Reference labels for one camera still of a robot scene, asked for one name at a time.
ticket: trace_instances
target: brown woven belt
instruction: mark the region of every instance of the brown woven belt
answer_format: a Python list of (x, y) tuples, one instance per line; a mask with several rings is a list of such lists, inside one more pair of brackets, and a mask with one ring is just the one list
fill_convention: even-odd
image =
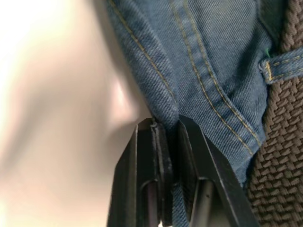
[[(289, 0), (280, 51), (303, 45), (303, 0)], [(248, 197), (261, 226), (303, 226), (303, 78), (270, 87), (267, 140), (257, 153)]]

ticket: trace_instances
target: seam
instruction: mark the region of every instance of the seam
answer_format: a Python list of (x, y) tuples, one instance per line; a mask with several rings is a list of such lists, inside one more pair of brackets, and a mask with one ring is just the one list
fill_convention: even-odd
[(197, 78), (198, 78), (198, 81), (199, 81), (199, 83), (200, 83), (200, 86), (201, 86), (201, 88), (202, 88), (202, 91), (203, 91), (203, 93), (204, 93), (206, 99), (208, 100), (208, 102), (209, 102), (210, 106), (212, 107), (212, 109), (214, 110), (214, 112), (217, 114), (217, 116), (218, 116), (218, 117), (220, 118), (220, 120), (223, 122), (223, 124), (225, 124), (225, 126), (226, 126), (229, 130), (231, 130), (231, 132), (238, 138), (238, 140), (246, 147), (246, 149), (248, 150), (249, 154), (250, 154), (251, 156), (253, 156), (253, 153), (252, 153), (251, 149), (248, 147), (248, 145), (247, 145), (247, 144), (242, 140), (242, 138), (241, 138), (241, 137), (240, 137), (240, 136), (231, 128), (231, 126), (230, 126), (229, 124), (227, 124), (226, 121), (220, 116), (220, 114), (218, 113), (218, 111), (215, 109), (213, 103), (212, 103), (211, 100), (209, 99), (209, 97), (208, 97), (208, 95), (207, 95), (207, 93), (206, 93), (206, 90), (205, 90), (205, 88), (204, 88), (204, 85), (203, 85), (203, 83), (202, 83), (202, 81), (201, 81), (201, 78), (200, 78), (200, 75), (199, 75), (199, 73), (198, 73), (198, 70), (197, 70), (197, 68), (196, 68), (196, 65), (195, 65), (195, 63), (194, 63), (193, 54), (192, 54), (192, 52), (191, 52), (191, 48), (190, 48), (190, 45), (189, 45), (189, 43), (188, 43), (188, 39), (187, 39), (186, 33), (185, 33), (185, 31), (184, 31), (183, 25), (182, 25), (182, 23), (181, 23), (180, 17), (179, 17), (179, 15), (178, 15), (178, 12), (177, 12), (177, 10), (176, 10), (176, 8), (175, 8), (175, 5), (174, 5), (174, 3), (173, 3), (173, 0), (169, 0), (169, 2), (170, 2), (171, 7), (172, 7), (172, 9), (173, 9), (174, 16), (175, 16), (175, 18), (176, 18), (177, 24), (178, 24), (178, 26), (179, 26), (179, 28), (180, 28), (180, 30), (181, 30), (182, 37), (183, 37), (184, 42), (185, 42), (185, 45), (186, 45), (186, 47), (187, 47), (188, 55), (189, 55), (190, 62), (191, 62), (191, 64), (192, 64), (193, 70), (194, 70), (194, 72), (195, 72), (195, 74), (196, 74), (196, 76), (197, 76)]
[(281, 77), (283, 77), (283, 76), (289, 76), (289, 75), (292, 75), (292, 74), (294, 74), (294, 73), (296, 73), (296, 72), (303, 72), (303, 68), (300, 68), (300, 69), (298, 69), (298, 70), (296, 70), (296, 71), (290, 71), (290, 72), (287, 72), (287, 73), (283, 73), (283, 74), (274, 76), (274, 77), (272, 77), (271, 80), (273, 80), (273, 79), (278, 79), (278, 78), (281, 78)]
[(273, 80), (273, 77), (271, 75), (271, 70), (270, 70), (270, 65), (269, 65), (269, 61), (266, 62), (266, 69), (267, 69), (267, 72), (268, 72), (268, 75), (269, 75), (269, 81), (272, 81)]
[(204, 60), (204, 62), (205, 62), (205, 65), (206, 65), (206, 67), (207, 67), (207, 70), (208, 70), (208, 72), (209, 72), (211, 78), (212, 78), (213, 81), (214, 81), (214, 85), (215, 85), (217, 91), (219, 92), (221, 98), (223, 99), (223, 101), (225, 102), (225, 104), (228, 106), (228, 108), (236, 115), (236, 117), (241, 121), (241, 123), (244, 125), (244, 127), (245, 127), (245, 128), (252, 134), (252, 136), (256, 139), (256, 141), (257, 141), (259, 147), (261, 147), (262, 144), (261, 144), (261, 142), (259, 141), (259, 139), (258, 139), (258, 137), (256, 136), (256, 134), (255, 134), (255, 133), (251, 130), (251, 128), (244, 122), (244, 120), (238, 115), (238, 113), (233, 109), (233, 107), (231, 107), (231, 106), (228, 104), (228, 102), (227, 102), (227, 100), (225, 99), (224, 95), (223, 95), (222, 92), (220, 91), (220, 89), (219, 89), (219, 87), (218, 87), (218, 84), (217, 84), (217, 82), (216, 82), (216, 80), (215, 80), (215, 78), (214, 78), (213, 72), (212, 72), (212, 70), (210, 69), (209, 63), (207, 62), (206, 54), (205, 54), (205, 51), (204, 51), (204, 48), (203, 48), (203, 45), (202, 45), (202, 42), (201, 42), (201, 37), (200, 37), (200, 35), (199, 35), (199, 33), (198, 33), (198, 30), (197, 30), (197, 27), (196, 27), (196, 25), (195, 25), (195, 23), (194, 23), (193, 17), (192, 17), (192, 15), (191, 15), (191, 13), (190, 13), (190, 11), (189, 11), (189, 9), (188, 9), (187, 1), (184, 0), (184, 1), (183, 1), (183, 4), (184, 4), (184, 8), (185, 8), (185, 10), (186, 10), (186, 13), (187, 13), (188, 17), (190, 18), (190, 22), (191, 22), (192, 28), (193, 28), (193, 30), (194, 30), (194, 32), (195, 32), (196, 38), (197, 38), (197, 40), (198, 40), (198, 45), (199, 45), (199, 49), (200, 49), (200, 52), (201, 52), (201, 54), (202, 54), (203, 60)]
[(134, 35), (134, 33), (132, 32), (132, 30), (129, 28), (127, 22), (125, 21), (125, 19), (123, 18), (122, 14), (120, 13), (120, 11), (118, 10), (116, 4), (112, 1), (109, 0), (109, 4), (111, 5), (111, 7), (113, 8), (114, 12), (117, 14), (117, 16), (119, 17), (120, 21), (122, 22), (123, 26), (125, 27), (125, 29), (127, 30), (127, 32), (129, 33), (129, 35), (131, 36), (131, 38), (136, 42), (136, 44), (139, 46), (139, 48), (141, 49), (141, 51), (143, 52), (144, 56), (147, 58), (147, 60), (151, 63), (151, 65), (153, 66), (153, 68), (156, 70), (157, 74), (160, 76), (161, 80), (163, 81), (164, 85), (166, 86), (167, 90), (169, 91), (169, 93), (171, 94), (175, 104), (177, 104), (175, 96), (173, 94), (173, 92), (171, 91), (166, 79), (164, 78), (164, 76), (162, 75), (162, 73), (159, 71), (158, 67), (156, 66), (156, 64), (152, 61), (151, 57), (148, 55), (148, 53), (146, 52), (146, 50), (144, 49), (144, 47), (142, 46), (142, 44), (140, 43), (140, 41), (136, 38), (136, 36)]
[(286, 64), (286, 63), (288, 63), (290, 61), (296, 61), (296, 60), (299, 60), (302, 57), (303, 57), (303, 54), (295, 56), (294, 58), (291, 58), (291, 59), (285, 59), (283, 61), (277, 61), (277, 62), (273, 63), (273, 66), (277, 66), (277, 65), (280, 65), (280, 64)]

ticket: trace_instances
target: jeans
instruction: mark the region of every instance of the jeans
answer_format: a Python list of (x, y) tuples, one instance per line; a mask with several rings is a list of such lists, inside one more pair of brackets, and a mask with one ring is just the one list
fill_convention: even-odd
[[(278, 49), (285, 4), (107, 0), (126, 60), (152, 114), (167, 130), (171, 153), (178, 115), (192, 118), (245, 184), (250, 161), (265, 140), (268, 84), (302, 72), (298, 56), (303, 50), (272, 55)], [(292, 58), (297, 62), (277, 64)], [(180, 188), (174, 195), (174, 212), (180, 214), (174, 215), (174, 226), (187, 226)]]

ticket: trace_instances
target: black clamp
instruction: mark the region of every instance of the black clamp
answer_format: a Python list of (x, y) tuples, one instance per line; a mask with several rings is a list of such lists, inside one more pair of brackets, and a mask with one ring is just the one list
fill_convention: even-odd
[(173, 169), (182, 185), (190, 227), (258, 227), (223, 154), (191, 119), (180, 116), (174, 168), (165, 130), (140, 123), (116, 165), (107, 227), (172, 225)]

